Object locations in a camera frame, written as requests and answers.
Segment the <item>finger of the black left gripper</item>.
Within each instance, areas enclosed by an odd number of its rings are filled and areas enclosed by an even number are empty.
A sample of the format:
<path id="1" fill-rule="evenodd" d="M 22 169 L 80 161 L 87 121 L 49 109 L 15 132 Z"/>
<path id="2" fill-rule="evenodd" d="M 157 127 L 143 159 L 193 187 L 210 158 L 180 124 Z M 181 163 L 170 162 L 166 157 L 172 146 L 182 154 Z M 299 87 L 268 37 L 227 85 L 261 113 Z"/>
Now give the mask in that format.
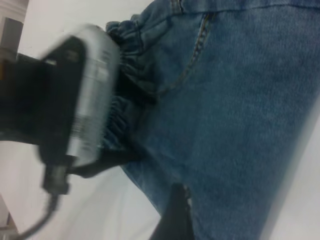
<path id="1" fill-rule="evenodd" d="M 131 162 L 140 161 L 141 156 L 134 150 L 106 150 L 104 149 L 98 158 L 93 163 L 77 166 L 71 169 L 72 175 L 77 175 L 82 178 L 92 178 L 106 170 L 114 167 L 123 166 Z"/>
<path id="2" fill-rule="evenodd" d="M 137 105 L 155 105 L 157 98 L 144 91 L 125 74 L 119 74 L 115 84 L 115 95 L 133 101 Z"/>

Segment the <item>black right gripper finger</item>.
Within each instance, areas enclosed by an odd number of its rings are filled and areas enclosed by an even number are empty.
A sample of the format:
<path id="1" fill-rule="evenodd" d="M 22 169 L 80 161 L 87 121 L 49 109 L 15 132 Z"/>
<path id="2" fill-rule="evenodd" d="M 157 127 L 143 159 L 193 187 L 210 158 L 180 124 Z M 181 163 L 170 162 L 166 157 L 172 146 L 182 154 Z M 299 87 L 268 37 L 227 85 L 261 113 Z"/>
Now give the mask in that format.
<path id="1" fill-rule="evenodd" d="M 181 183 L 172 185 L 164 214 L 150 240 L 194 240 L 192 198 L 190 190 Z"/>

